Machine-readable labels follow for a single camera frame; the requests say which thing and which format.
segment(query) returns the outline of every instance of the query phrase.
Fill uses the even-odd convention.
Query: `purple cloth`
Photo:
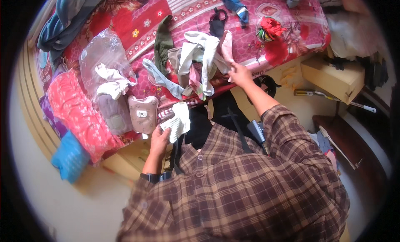
[[[130,112],[124,96],[113,100],[111,95],[100,95],[98,105],[103,119],[113,135],[133,130]]]
[[[56,132],[57,136],[61,139],[67,133],[67,128],[64,126],[60,119],[54,116],[53,109],[50,106],[47,94],[39,99],[39,104],[44,113],[43,119],[48,121],[50,126]]]

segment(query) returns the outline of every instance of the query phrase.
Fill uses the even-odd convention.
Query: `brown plaid shirt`
[[[215,124],[169,180],[139,179],[117,241],[339,241],[350,201],[329,159],[282,105],[262,116],[269,156]]]

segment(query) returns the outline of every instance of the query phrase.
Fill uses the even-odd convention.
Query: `clear plastic bag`
[[[118,70],[126,78],[131,77],[136,84],[136,74],[126,59],[121,40],[115,32],[107,28],[90,41],[79,57],[80,74],[87,90],[86,96],[92,102],[97,99],[97,88],[107,82],[94,70],[98,63],[103,63],[109,69]]]

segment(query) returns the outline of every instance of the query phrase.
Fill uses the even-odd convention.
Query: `wooden cabinet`
[[[364,68],[358,63],[344,64],[344,70],[330,67],[315,56],[301,63],[303,78],[342,100],[347,105],[364,86]]]

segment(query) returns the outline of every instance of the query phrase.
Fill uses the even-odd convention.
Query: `bed sheet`
[[[236,62],[251,69],[254,77],[309,52],[321,51],[330,42],[327,20],[318,0],[301,0],[292,9],[287,7],[286,0],[241,2],[249,11],[249,24],[244,29],[241,28],[238,16],[227,10],[221,0],[105,0],[93,11],[80,34],[65,49],[63,58],[69,69],[79,71],[78,58],[82,50],[94,36],[109,27],[120,37],[127,59],[138,76],[137,85],[130,88],[128,95],[139,99],[156,96],[160,101],[158,112],[161,113],[179,100],[166,88],[156,84],[142,66],[142,61],[144,58],[154,60],[153,46],[157,27],[169,14],[173,15],[170,31],[174,46],[181,47],[185,42],[185,32],[209,33],[208,22],[215,7],[226,10],[228,20],[225,29],[233,34],[233,57]],[[256,30],[263,16],[273,17],[286,28],[280,38],[269,43],[263,43],[257,38]],[[171,72],[169,79],[178,83],[169,62],[166,67]],[[46,91],[52,79],[49,62],[40,70],[40,75]],[[226,75],[218,71],[210,80],[215,88],[214,96],[235,86],[227,82],[227,79]],[[183,100],[202,103],[194,93],[189,97],[183,96]],[[130,143],[137,137],[128,133],[121,139]]]

